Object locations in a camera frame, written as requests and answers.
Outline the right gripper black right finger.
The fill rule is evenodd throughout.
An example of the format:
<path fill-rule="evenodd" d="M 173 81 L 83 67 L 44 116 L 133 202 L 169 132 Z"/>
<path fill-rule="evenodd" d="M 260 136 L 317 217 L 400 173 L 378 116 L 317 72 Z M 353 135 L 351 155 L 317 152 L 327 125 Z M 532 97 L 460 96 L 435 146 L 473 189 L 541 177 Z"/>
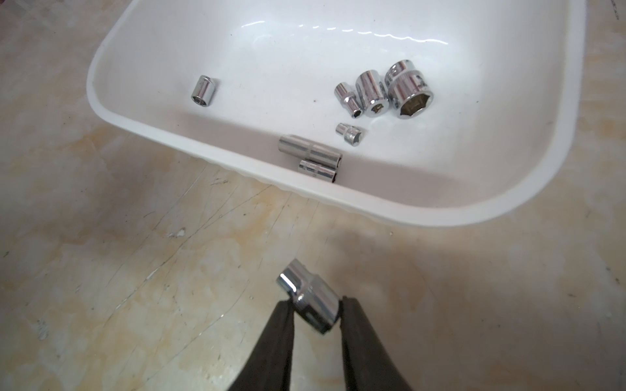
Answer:
<path fill-rule="evenodd" d="M 359 301 L 342 298 L 342 359 L 347 390 L 409 390 Z"/>

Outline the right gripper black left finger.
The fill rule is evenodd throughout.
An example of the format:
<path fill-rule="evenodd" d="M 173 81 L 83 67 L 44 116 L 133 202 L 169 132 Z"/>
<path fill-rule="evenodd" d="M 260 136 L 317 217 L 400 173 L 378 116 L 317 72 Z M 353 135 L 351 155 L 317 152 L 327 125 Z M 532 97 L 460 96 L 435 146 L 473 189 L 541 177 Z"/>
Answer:
<path fill-rule="evenodd" d="M 279 301 L 229 390 L 290 390 L 293 343 L 293 304 Z"/>

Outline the short chrome socket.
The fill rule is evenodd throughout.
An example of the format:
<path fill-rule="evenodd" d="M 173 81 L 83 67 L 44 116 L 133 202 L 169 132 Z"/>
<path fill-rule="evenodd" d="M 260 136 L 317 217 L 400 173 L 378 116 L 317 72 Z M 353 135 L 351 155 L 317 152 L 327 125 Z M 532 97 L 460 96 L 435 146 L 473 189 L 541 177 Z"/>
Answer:
<path fill-rule="evenodd" d="M 330 183 L 334 183 L 337 177 L 336 169 L 308 160 L 301 160 L 299 162 L 298 171 L 309 177 Z"/>

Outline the long chrome socket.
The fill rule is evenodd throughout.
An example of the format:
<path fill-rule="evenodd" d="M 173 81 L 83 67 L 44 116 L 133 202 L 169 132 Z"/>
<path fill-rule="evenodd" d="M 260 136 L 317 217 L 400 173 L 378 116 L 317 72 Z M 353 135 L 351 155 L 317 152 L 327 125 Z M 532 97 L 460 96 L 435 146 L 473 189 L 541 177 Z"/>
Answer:
<path fill-rule="evenodd" d="M 332 169 L 338 169 L 342 162 L 340 151 L 298 135 L 281 136 L 278 149 L 290 156 L 312 161 Z"/>

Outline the tiny chrome socket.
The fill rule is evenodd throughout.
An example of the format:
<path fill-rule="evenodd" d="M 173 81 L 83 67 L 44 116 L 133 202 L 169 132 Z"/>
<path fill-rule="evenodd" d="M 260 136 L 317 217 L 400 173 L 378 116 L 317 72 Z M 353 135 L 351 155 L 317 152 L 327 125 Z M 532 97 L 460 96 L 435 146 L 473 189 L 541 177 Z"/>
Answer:
<path fill-rule="evenodd" d="M 346 123 L 339 123 L 335 129 L 338 135 L 341 135 L 344 141 L 352 147 L 357 147 L 363 138 L 364 132 L 357 126 Z"/>

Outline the medium chrome socket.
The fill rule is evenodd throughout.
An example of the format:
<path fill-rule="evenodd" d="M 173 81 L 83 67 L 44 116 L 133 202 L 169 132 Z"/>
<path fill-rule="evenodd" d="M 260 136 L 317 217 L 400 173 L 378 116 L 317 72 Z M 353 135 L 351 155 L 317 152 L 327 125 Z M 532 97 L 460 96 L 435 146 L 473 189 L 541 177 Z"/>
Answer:
<path fill-rule="evenodd" d="M 361 73 L 355 81 L 355 87 L 367 117 L 380 117 L 389 109 L 389 98 L 376 70 Z"/>

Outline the small chrome socket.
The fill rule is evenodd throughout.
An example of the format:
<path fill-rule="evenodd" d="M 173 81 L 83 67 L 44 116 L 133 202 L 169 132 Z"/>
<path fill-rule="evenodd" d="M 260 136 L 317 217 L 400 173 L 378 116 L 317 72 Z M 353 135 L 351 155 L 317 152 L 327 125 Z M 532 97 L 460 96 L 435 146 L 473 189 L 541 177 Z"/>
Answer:
<path fill-rule="evenodd" d="M 360 96 L 352 85 L 341 82 L 334 88 L 334 94 L 351 118 L 359 118 L 364 114 Z"/>

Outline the large chrome socket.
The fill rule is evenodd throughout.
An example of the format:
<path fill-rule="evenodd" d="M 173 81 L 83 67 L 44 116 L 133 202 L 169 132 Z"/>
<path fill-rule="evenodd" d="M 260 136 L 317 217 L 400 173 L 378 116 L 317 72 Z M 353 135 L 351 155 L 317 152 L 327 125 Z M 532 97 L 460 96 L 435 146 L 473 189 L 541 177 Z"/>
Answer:
<path fill-rule="evenodd" d="M 393 64 L 386 72 L 384 83 L 391 107 L 399 119 L 416 117 L 434 99 L 434 93 L 422 73 L 410 60 L 400 60 Z"/>

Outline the lone chrome socket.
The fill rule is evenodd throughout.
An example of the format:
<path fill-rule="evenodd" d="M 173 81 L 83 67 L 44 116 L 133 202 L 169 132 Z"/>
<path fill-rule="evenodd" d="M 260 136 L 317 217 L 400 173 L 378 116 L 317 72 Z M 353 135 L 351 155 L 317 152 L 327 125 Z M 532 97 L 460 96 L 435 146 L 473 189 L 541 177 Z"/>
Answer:
<path fill-rule="evenodd" d="M 201 107 L 208 107 L 210 105 L 210 101 L 213 98 L 215 90 L 216 83 L 214 82 L 214 80 L 205 75 L 201 75 L 192 92 L 192 101 Z"/>

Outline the white plastic storage box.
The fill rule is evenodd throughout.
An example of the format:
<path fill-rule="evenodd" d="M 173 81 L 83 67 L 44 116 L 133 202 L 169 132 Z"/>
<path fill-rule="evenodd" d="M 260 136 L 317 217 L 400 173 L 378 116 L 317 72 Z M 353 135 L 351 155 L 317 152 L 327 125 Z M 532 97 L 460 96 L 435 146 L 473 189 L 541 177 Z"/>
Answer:
<path fill-rule="evenodd" d="M 510 212 L 554 177 L 580 101 L 584 1 L 133 1 L 86 92 L 106 122 L 277 187 L 409 226 Z M 414 118 L 351 118 L 334 94 L 410 60 L 434 93 Z M 192 101 L 201 75 L 208 107 Z M 335 131 L 354 125 L 357 147 Z M 334 183 L 278 149 L 342 153 Z"/>

